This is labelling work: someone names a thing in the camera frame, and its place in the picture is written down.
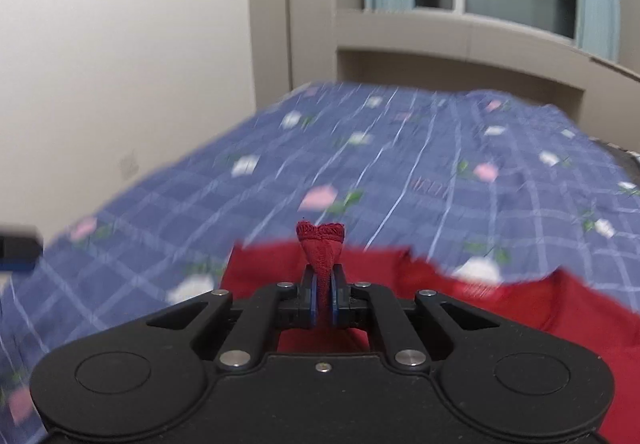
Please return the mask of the blue plaid floral bedspread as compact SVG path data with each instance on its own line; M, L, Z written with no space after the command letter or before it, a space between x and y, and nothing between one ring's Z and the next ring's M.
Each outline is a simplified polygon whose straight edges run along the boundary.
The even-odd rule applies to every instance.
M341 222L444 271L563 268L639 305L639 180L559 108L510 94L312 84L122 192L1 296L1 438L35 443L32 368L60 344L218 286L235 244Z

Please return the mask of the beige built-in window cabinet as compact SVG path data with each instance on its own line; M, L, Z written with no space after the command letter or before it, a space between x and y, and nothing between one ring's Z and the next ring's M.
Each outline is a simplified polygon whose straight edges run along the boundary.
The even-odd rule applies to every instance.
M258 108L314 80L499 89L562 108L593 137L639 144L638 74L524 25L363 0L250 0L250 34Z

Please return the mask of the dark grey bed sheet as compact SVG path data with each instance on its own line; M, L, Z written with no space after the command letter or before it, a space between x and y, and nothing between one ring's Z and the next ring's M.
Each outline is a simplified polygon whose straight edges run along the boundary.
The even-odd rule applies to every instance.
M639 160L637 157L632 155L630 151L622 149L620 146L613 143L601 142L601 145L603 146L603 149L613 157L620 168L631 172L639 171Z

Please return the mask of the red long-sleeve sweater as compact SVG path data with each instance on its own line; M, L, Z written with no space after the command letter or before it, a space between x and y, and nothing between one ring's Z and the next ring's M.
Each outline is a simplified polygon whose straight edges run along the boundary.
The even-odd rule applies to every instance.
M351 283L370 282L410 299L420 289L434 289L474 307L538 331L580 344L597 353L615 379L613 404L602 435L612 443L639 439L639 316L604 294L586 287L562 269L539 281L494 285L463 272L439 273L409 247L363 249L344 243L337 223L296 227L298 238L250 246L235 245L221 286L246 299L266 285L296 283L312 265L320 289L329 287L329 266L341 264Z

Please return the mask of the white wall socket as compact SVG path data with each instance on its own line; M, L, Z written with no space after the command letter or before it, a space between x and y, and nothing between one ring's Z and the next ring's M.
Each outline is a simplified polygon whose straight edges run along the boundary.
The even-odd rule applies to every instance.
M139 172L139 163L135 152L131 152L119 160L118 168L122 180L134 178Z

